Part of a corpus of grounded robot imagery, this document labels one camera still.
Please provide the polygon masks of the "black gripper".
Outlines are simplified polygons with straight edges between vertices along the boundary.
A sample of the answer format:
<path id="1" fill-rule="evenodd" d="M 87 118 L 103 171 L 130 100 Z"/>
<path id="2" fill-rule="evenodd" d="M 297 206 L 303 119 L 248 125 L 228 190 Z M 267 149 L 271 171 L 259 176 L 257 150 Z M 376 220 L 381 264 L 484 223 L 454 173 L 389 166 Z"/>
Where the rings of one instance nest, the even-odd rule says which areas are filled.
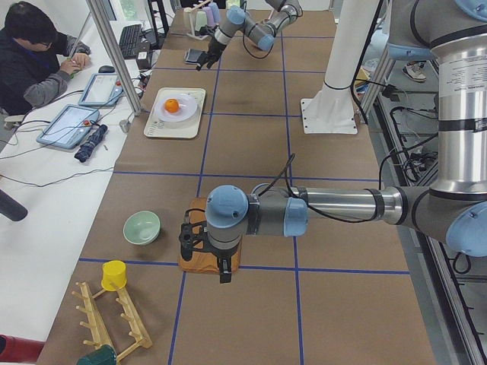
<path id="1" fill-rule="evenodd" d="M 208 51 L 203 52 L 197 59 L 196 70 L 201 71 L 204 67 L 211 68 L 215 63 L 214 57 L 221 57 L 227 46 L 227 37 L 213 36 L 208 44 Z"/>
<path id="2" fill-rule="evenodd" d="M 219 281 L 221 284 L 231 283 L 231 266 L 240 265 L 241 245 L 238 243 L 230 249 L 219 249 L 210 246 L 210 252 L 217 259 Z"/>

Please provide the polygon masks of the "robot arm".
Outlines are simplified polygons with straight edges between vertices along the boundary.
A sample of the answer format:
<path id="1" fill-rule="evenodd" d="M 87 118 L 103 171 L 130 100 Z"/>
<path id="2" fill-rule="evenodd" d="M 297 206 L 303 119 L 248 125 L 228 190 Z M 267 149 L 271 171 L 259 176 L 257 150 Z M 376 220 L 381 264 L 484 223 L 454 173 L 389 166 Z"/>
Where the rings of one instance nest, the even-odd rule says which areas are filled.
<path id="1" fill-rule="evenodd" d="M 218 25 L 208 29 L 211 37 L 208 50 L 198 57 L 196 70 L 200 71 L 203 66 L 211 68 L 221 58 L 238 31 L 243 34 L 243 41 L 247 37 L 258 49 L 270 52 L 279 32 L 303 15 L 299 1 L 266 1 L 266 3 L 275 10 L 275 13 L 269 19 L 260 22 L 255 21 L 242 6 L 232 5 L 224 19 Z"/>
<path id="2" fill-rule="evenodd" d="M 181 253 L 201 245 L 231 280 L 244 235 L 300 236 L 310 213 L 346 223 L 382 220 L 421 232 L 468 256 L 486 254 L 486 3 L 395 1 L 388 39 L 395 60 L 436 59 L 438 177 L 428 187 L 364 190 L 257 186 L 213 189 L 197 238 L 180 234 Z"/>

